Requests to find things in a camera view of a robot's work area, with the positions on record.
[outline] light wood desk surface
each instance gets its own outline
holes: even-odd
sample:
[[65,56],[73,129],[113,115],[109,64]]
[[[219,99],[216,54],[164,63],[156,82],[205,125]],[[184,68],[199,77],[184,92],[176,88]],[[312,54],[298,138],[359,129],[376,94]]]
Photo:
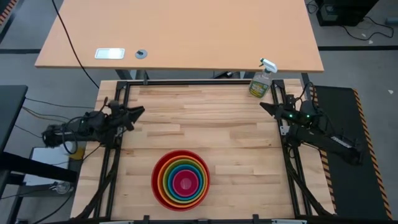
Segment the light wood desk surface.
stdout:
[[[285,80],[285,85],[288,94],[302,91],[300,80]],[[113,99],[115,88],[116,81],[101,82],[97,110],[106,96]],[[293,217],[277,123],[260,101],[247,85],[133,86],[128,106],[142,105],[146,111],[136,129],[123,136],[112,219],[247,219],[254,213],[260,218]],[[271,92],[262,101],[271,103]],[[89,143],[86,154],[97,145]],[[197,153],[210,170],[208,195],[186,212],[161,206],[150,187],[155,163],[176,149]],[[333,212],[319,152],[306,146],[299,151],[308,188]],[[103,154],[100,148],[83,163],[72,217],[98,188]],[[301,194],[298,200],[304,213]]]
[[[304,0],[64,0],[61,17],[86,68],[322,72]],[[124,48],[98,60],[98,48]],[[135,53],[145,49],[139,60]],[[36,67],[78,68],[56,18]]]

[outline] bottle label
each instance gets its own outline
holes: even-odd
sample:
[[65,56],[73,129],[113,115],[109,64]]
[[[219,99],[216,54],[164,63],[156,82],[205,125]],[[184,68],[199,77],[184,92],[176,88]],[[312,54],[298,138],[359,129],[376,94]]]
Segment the bottle label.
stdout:
[[250,88],[249,91],[252,95],[258,97],[258,98],[262,98],[267,90],[268,90],[269,85],[265,84],[265,83],[261,83],[261,82],[257,82],[257,81],[252,81],[250,84]]

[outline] butcher block tabletop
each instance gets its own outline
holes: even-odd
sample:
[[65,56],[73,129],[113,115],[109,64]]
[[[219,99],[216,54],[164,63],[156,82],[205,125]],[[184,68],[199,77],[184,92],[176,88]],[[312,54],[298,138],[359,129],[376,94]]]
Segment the butcher block tabletop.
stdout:
[[[300,80],[284,81],[287,94],[301,94]],[[96,110],[105,97],[113,99],[116,83],[101,82]],[[151,220],[251,219],[253,214],[293,218],[277,122],[259,106],[261,101],[272,103],[271,91],[260,100],[249,94],[247,85],[132,86],[128,107],[146,110],[135,130],[123,135],[112,220],[142,220],[144,215]],[[86,154],[97,146],[89,143]],[[186,212],[161,206],[150,186],[155,163],[177,149],[197,153],[210,170],[208,195]],[[308,188],[334,212],[319,152],[307,146],[299,151]],[[96,192],[103,156],[104,149],[99,148],[84,161],[72,217]],[[304,213],[301,194],[297,196]]]

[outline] blue bowl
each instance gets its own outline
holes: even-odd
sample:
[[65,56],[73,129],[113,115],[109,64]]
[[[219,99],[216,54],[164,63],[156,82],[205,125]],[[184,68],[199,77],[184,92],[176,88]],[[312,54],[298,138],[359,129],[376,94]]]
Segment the blue bowl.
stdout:
[[[181,196],[179,196],[178,194],[176,194],[176,193],[174,192],[173,187],[172,187],[172,182],[173,182],[174,176],[175,176],[179,171],[185,170],[185,169],[190,170],[190,171],[193,171],[193,172],[197,175],[197,177],[198,177],[198,179],[199,179],[199,187],[198,187],[198,190],[197,190],[192,196],[189,196],[189,197],[181,197]],[[191,200],[191,199],[193,199],[194,197],[196,197],[196,196],[199,194],[200,190],[202,189],[202,187],[203,187],[203,178],[202,178],[202,176],[200,175],[199,170],[198,170],[196,167],[194,167],[193,165],[188,165],[188,164],[179,165],[179,166],[174,167],[174,169],[172,169],[172,171],[171,171],[169,177],[167,178],[167,187],[169,188],[170,193],[171,193],[171,194],[173,195],[173,197],[175,197],[176,199],[178,199],[178,200],[183,200],[183,201]]]

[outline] rainbow bowl set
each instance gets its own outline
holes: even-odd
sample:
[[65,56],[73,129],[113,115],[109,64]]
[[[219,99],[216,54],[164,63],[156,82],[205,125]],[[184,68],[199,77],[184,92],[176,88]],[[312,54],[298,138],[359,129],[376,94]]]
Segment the rainbow bowl set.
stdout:
[[172,151],[152,171],[152,191],[164,207],[186,211],[199,205],[210,186],[210,173],[198,155],[186,150]]

